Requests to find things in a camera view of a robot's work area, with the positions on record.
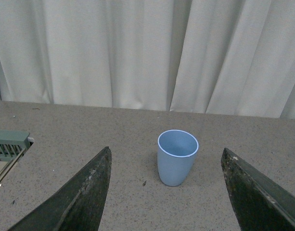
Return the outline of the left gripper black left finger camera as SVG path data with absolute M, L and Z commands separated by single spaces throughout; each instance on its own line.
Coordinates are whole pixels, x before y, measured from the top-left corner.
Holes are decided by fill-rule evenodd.
M 104 147 L 54 195 L 10 227 L 10 230 L 98 230 L 108 193 L 111 166 L 111 150 Z

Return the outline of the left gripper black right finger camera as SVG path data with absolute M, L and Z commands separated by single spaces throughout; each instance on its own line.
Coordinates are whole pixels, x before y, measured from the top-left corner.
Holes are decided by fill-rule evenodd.
M 221 167 L 243 231 L 295 231 L 295 197 L 225 148 Z

